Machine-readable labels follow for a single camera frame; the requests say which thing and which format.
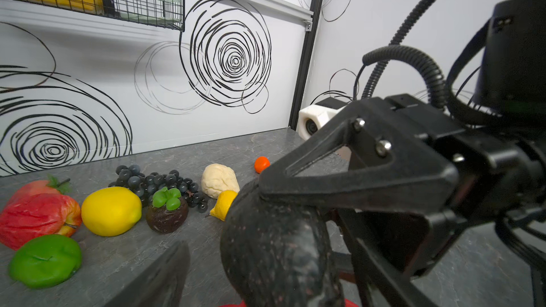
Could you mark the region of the red apple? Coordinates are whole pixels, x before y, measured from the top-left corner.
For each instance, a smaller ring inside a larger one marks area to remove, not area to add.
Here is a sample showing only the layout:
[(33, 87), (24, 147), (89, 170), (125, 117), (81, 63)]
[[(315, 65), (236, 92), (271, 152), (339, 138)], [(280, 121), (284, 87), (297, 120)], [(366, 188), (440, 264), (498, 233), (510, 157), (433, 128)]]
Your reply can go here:
[(41, 193), (8, 204), (1, 212), (1, 244), (18, 250), (45, 235), (71, 237), (82, 223), (80, 205), (71, 197)]

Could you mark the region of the green box in basket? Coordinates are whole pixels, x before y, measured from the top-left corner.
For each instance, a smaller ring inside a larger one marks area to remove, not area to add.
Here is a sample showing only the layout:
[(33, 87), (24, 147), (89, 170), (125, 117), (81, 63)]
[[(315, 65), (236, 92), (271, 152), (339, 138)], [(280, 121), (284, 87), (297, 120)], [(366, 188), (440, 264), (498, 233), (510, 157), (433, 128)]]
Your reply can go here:
[(151, 26), (179, 26), (183, 23), (182, 0), (114, 0), (115, 16)]

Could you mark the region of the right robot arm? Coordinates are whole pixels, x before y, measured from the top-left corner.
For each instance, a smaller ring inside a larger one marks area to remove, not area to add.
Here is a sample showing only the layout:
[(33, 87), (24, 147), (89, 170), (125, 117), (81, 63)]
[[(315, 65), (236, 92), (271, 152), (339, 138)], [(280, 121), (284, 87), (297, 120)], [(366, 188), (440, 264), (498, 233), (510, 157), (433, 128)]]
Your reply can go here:
[(411, 95), (351, 102), (259, 180), (263, 199), (332, 212), (345, 270), (398, 306), (428, 306), (411, 279), (428, 273), (467, 229), (494, 223), (531, 269), (545, 305), (545, 253), (516, 229), (545, 220), (545, 0), (507, 0), (448, 75), (425, 53), (389, 45), (364, 66), (400, 61), (425, 81)]

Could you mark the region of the yellow lemon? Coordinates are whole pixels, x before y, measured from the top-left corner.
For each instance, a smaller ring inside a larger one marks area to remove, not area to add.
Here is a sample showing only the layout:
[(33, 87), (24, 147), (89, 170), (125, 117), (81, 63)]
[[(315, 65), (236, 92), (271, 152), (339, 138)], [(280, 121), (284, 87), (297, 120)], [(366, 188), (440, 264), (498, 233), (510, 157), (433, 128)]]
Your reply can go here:
[(81, 217), (91, 233), (115, 237), (140, 221), (142, 202), (127, 188), (104, 188), (86, 197), (81, 206)]

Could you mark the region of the dark avocado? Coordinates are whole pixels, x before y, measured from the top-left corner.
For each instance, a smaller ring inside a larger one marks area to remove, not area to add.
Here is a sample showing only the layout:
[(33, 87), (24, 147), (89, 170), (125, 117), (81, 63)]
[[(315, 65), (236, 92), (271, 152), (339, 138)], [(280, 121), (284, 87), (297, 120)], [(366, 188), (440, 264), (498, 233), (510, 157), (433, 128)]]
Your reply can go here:
[(330, 238), (317, 209), (260, 197), (257, 181), (234, 200), (220, 256), (247, 306), (344, 306)]

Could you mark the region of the green lime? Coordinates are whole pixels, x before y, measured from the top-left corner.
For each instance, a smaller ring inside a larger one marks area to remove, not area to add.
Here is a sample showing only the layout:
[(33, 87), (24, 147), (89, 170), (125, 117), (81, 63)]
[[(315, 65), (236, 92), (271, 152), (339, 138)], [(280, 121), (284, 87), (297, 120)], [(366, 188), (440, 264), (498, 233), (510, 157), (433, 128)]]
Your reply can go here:
[(54, 287), (82, 265), (79, 244), (66, 236), (44, 235), (28, 241), (9, 263), (9, 276), (30, 289)]

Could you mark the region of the red strawberry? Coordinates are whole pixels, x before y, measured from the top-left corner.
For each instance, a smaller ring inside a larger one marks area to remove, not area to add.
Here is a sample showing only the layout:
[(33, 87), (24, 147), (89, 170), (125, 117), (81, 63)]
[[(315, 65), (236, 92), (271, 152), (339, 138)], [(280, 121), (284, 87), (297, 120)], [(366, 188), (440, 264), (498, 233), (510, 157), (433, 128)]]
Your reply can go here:
[(47, 180), (33, 181), (18, 189), (8, 200), (7, 205), (17, 202), (22, 198), (36, 196), (42, 193), (47, 194), (62, 194), (70, 193), (71, 180), (59, 180), (55, 176), (48, 176)]

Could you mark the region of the cream garlic bulb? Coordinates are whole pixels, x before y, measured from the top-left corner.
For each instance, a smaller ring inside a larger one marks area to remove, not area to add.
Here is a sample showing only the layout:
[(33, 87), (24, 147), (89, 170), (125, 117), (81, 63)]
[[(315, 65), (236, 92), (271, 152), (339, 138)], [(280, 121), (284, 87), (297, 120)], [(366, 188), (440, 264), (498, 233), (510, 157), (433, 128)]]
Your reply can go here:
[(240, 191), (240, 186), (234, 170), (219, 163), (206, 166), (201, 179), (201, 190), (210, 198), (217, 199), (219, 195), (232, 190)]

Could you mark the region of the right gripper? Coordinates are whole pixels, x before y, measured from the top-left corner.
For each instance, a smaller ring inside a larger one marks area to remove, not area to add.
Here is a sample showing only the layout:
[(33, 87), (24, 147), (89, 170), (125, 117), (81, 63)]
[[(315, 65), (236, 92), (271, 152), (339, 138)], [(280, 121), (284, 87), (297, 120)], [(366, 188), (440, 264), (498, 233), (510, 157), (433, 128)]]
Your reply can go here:
[[(356, 167), (301, 176), (349, 147)], [(372, 306), (544, 306), (545, 257), (516, 233), (545, 219), (545, 138), (469, 129), (409, 95), (352, 102), (260, 175), (265, 200), (334, 209), (339, 277)], [(366, 211), (363, 214), (350, 209)]]

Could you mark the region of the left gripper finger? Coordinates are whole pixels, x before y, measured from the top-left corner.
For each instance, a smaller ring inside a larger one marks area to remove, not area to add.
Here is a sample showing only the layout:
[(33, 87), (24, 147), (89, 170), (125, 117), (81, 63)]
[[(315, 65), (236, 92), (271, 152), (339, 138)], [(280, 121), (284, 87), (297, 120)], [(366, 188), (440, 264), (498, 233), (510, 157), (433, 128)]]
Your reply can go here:
[(176, 242), (106, 306), (178, 306), (191, 264), (187, 242)]

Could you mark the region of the orange cherry tomato upper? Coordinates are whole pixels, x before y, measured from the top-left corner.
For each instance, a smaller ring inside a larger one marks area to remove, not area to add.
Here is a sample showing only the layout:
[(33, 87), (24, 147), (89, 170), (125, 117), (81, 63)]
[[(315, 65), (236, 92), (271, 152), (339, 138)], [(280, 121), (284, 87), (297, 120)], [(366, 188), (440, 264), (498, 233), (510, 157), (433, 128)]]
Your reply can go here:
[(270, 160), (265, 156), (258, 157), (254, 162), (255, 172), (261, 174), (265, 169), (270, 166)]

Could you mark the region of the dark grape bunch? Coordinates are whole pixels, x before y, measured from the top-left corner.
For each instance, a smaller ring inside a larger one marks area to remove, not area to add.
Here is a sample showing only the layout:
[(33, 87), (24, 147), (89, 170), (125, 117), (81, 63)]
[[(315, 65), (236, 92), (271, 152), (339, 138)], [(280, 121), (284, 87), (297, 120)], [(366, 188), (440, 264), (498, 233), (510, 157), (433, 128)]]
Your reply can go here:
[(200, 185), (190, 177), (183, 177), (176, 169), (169, 173), (143, 173), (139, 165), (119, 165), (115, 171), (117, 178), (108, 184), (110, 187), (128, 188), (141, 199), (144, 207), (151, 206), (153, 194), (158, 190), (179, 191), (190, 208), (199, 213), (208, 212), (209, 198), (200, 190)]

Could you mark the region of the small yellow pear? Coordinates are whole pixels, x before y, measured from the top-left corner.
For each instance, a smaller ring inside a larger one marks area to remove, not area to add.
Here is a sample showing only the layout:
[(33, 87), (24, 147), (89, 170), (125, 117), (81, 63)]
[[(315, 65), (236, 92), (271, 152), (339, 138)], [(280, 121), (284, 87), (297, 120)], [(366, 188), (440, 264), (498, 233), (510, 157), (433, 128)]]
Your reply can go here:
[(230, 207), (237, 196), (238, 192), (234, 190), (225, 190), (221, 192), (215, 206), (210, 211), (210, 216), (225, 221)]

